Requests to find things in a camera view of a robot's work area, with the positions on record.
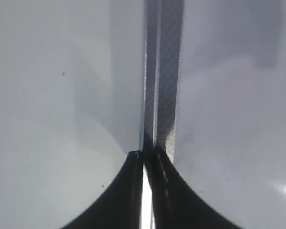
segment white surface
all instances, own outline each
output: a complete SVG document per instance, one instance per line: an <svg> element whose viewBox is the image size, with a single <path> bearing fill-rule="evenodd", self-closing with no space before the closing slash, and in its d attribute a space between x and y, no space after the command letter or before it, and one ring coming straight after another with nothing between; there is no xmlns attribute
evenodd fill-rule
<svg viewBox="0 0 286 229"><path fill-rule="evenodd" d="M0 0L0 229L94 202L139 148L142 78L143 0Z"/></svg>
<svg viewBox="0 0 286 229"><path fill-rule="evenodd" d="M245 229L286 229L286 0L185 2L174 164Z"/></svg>

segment gray surface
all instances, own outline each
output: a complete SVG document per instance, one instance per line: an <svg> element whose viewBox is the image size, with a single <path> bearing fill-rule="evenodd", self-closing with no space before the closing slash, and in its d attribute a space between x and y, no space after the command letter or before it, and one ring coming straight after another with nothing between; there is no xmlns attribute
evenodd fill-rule
<svg viewBox="0 0 286 229"><path fill-rule="evenodd" d="M174 164L244 228L286 229L286 1L186 0Z"/></svg>

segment black object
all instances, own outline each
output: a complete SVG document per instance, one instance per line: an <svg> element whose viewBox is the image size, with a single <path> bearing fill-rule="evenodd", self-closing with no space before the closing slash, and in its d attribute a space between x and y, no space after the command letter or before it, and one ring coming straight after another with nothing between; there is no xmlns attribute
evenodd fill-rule
<svg viewBox="0 0 286 229"><path fill-rule="evenodd" d="M63 229L138 229L142 180L142 152L130 152L107 190Z"/></svg>
<svg viewBox="0 0 286 229"><path fill-rule="evenodd" d="M144 156L157 229L239 229L192 191L161 147Z"/></svg>

